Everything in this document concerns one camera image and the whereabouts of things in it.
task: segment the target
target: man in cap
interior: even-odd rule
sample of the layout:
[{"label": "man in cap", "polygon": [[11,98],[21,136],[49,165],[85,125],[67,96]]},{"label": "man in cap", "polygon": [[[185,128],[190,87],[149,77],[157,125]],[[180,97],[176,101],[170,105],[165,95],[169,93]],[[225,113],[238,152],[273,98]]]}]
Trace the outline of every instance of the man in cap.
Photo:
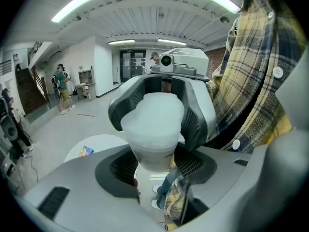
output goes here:
[{"label": "man in cap", "polygon": [[152,52],[150,59],[153,59],[156,64],[159,64],[159,54],[157,52]]}]

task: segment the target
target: gray floor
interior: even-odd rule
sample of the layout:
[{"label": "gray floor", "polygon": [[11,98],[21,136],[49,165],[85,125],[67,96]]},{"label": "gray floor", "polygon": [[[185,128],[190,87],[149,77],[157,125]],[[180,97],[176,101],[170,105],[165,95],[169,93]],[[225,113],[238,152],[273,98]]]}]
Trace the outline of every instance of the gray floor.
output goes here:
[{"label": "gray floor", "polygon": [[29,123],[34,122],[39,117],[47,113],[49,110],[51,110],[53,107],[59,106],[59,102],[56,100],[56,97],[54,95],[49,96],[49,102],[41,107],[39,107],[37,110],[32,112],[31,114],[27,115],[27,120]]},{"label": "gray floor", "polygon": [[[98,134],[112,134],[125,139],[123,132],[117,131],[108,118],[108,104],[113,93],[114,91],[93,101],[85,99],[76,102],[76,108],[64,115],[61,115],[58,108],[54,107],[52,118],[48,117],[48,113],[40,116],[38,120],[43,121],[45,119],[45,122],[31,134],[35,146],[33,151],[28,153],[28,156],[33,156],[32,166],[38,171],[39,180],[61,165],[69,151],[85,138]],[[31,168],[30,163],[31,158],[20,159],[18,163],[27,189],[36,184],[36,173]],[[151,200],[156,195],[152,191],[152,187],[161,184],[164,177],[151,179],[152,174],[154,173],[143,169],[139,165],[136,179],[141,192],[141,208],[148,212],[149,216],[158,223],[164,221],[164,216],[162,210],[151,207]],[[26,190],[20,183],[17,171],[14,173],[14,180],[19,183],[20,187],[17,193],[22,196]]]}]

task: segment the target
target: glass door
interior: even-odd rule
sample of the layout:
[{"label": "glass door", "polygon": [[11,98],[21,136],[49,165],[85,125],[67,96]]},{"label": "glass door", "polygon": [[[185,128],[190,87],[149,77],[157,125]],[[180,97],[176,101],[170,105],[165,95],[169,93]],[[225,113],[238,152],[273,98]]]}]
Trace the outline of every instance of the glass door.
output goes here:
[{"label": "glass door", "polygon": [[145,55],[146,50],[133,51],[133,73],[132,77],[145,74]]},{"label": "glass door", "polygon": [[126,82],[132,77],[145,74],[146,50],[120,51],[120,80]]},{"label": "glass door", "polygon": [[126,82],[132,77],[131,73],[131,53],[122,54],[122,78],[121,82]]}]

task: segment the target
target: staircase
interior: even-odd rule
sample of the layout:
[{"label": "staircase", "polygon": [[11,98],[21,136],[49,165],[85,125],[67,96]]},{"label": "staircase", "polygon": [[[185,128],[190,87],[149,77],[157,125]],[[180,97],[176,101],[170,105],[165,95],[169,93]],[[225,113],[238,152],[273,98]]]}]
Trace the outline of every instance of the staircase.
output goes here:
[{"label": "staircase", "polygon": [[29,69],[16,72],[19,97],[26,115],[46,104],[46,99],[37,88]]}]

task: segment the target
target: yellow plaid shirt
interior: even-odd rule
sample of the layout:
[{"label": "yellow plaid shirt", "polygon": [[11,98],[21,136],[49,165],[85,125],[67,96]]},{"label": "yellow plaid shirt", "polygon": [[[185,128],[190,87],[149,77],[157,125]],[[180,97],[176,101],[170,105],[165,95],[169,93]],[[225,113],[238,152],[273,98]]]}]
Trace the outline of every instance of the yellow plaid shirt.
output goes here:
[{"label": "yellow plaid shirt", "polygon": [[[240,17],[228,33],[222,64],[207,83],[216,111],[216,126],[209,141],[235,121],[260,85],[261,92],[245,123],[221,150],[232,150],[233,141],[238,139],[238,152],[252,153],[256,146],[268,144],[291,129],[275,92],[296,66],[306,43],[303,30],[283,1],[243,0]],[[283,70],[280,79],[273,75],[276,66]],[[186,181],[178,177],[164,207],[169,231],[180,224],[185,191]]]}]

